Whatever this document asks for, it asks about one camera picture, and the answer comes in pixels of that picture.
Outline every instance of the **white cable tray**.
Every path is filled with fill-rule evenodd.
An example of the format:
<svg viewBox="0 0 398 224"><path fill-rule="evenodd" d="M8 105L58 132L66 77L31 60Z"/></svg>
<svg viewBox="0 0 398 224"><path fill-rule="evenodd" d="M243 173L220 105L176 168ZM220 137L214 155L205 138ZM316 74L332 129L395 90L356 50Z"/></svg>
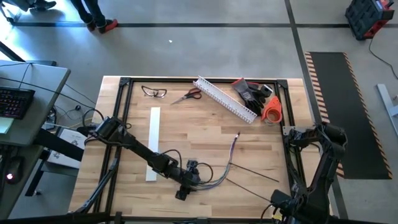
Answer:
<svg viewBox="0 0 398 224"><path fill-rule="evenodd" d="M245 122L251 124L257 117L257 114L247 109L245 106L240 104L232 97L228 96L226 93L221 91L219 88L217 88L201 76L199 76L199 79L196 82L193 82L193 85L200 89L202 92L206 93L208 96L212 97L219 104L229 109L232 113L243 119Z"/></svg>

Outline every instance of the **scissors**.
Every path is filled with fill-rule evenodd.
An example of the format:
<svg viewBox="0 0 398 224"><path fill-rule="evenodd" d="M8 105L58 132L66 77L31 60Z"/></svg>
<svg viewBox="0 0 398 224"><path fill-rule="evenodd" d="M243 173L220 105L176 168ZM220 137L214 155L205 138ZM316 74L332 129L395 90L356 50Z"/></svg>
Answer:
<svg viewBox="0 0 398 224"><path fill-rule="evenodd" d="M198 88L192 88L188 91L187 94L185 94L183 97L179 98L178 100L174 101L172 104L178 103L179 101L189 99L189 98L194 98L194 99L199 100L201 98L200 92L201 92L201 90L199 90Z"/></svg>

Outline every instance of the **orange object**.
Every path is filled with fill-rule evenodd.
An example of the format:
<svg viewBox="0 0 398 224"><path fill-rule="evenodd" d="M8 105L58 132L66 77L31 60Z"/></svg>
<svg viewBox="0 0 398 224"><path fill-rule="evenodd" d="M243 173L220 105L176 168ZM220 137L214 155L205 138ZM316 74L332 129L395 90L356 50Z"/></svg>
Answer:
<svg viewBox="0 0 398 224"><path fill-rule="evenodd" d="M267 119L271 123L282 121L282 105L277 96L272 97L262 112L261 121Z"/></svg>

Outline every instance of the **yellow and black tape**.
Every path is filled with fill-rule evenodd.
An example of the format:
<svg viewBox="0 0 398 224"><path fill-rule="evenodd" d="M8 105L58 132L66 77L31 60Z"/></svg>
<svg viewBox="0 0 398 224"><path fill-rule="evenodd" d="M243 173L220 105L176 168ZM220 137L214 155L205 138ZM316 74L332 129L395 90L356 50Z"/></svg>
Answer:
<svg viewBox="0 0 398 224"><path fill-rule="evenodd" d="M373 121L372 121L372 119L371 119L371 117L370 117L370 115L369 115L369 111L368 111L368 109L367 109L367 107L366 107L366 104L365 104L365 102L364 102L364 100L363 100L363 94L362 94L362 92L361 92L361 89L359 88L358 81L356 80L356 77L355 77L355 75L354 75L353 66L352 66L351 63L349 62L348 57L347 57L347 54L346 54L346 53L343 53L343 55L344 55L344 57L345 57L345 59L346 59L346 63L347 63L349 72L351 73L351 76L353 77L354 85L355 85L356 90L357 90L357 92L358 92L359 98L361 99L363 109L364 109L364 111L365 111L365 113L366 113L366 116L368 117L369 124L370 124L370 126L371 126L371 128L372 128L372 132L373 132L374 138L375 138L375 140L376 140L376 142L377 142L377 146L379 147L381 157L383 158L384 165L386 166L386 169L387 169L387 171L388 171L388 176L389 176L389 178L392 179L392 172L391 172L390 165L388 164L388 160L387 160L387 157L386 157L386 153L385 153L384 150L383 150L383 147L382 147L382 145L381 145L381 142L380 142L380 140L379 140L379 137L377 136L376 128L375 128L374 125L373 125Z"/></svg>
<svg viewBox="0 0 398 224"><path fill-rule="evenodd" d="M317 70L313 64L312 56L310 52L305 52L305 60L307 61L308 71L310 73L312 87L315 93L315 98L317 99L319 114L321 115L321 119L323 122L330 123L328 110L326 109L325 100L323 99L322 89L318 82ZM344 178L344 170L343 165L341 163L338 164L336 174L342 178Z"/></svg>

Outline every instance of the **person's leg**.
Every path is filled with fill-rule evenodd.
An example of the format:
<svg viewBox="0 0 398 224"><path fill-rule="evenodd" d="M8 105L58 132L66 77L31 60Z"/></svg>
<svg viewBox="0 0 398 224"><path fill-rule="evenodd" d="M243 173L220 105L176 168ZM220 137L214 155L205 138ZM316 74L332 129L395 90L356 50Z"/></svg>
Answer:
<svg viewBox="0 0 398 224"><path fill-rule="evenodd" d="M85 2L91 15L93 15L95 25L98 27L100 33L104 34L118 25L118 21L116 19L105 19L105 16L102 14L100 6L98 5L98 0L85 0Z"/></svg>
<svg viewBox="0 0 398 224"><path fill-rule="evenodd" d="M72 2L73 6L79 13L80 19L82 19L82 21L87 25L87 29L93 31L95 29L93 16L86 11L82 1L81 0L70 0L70 1Z"/></svg>

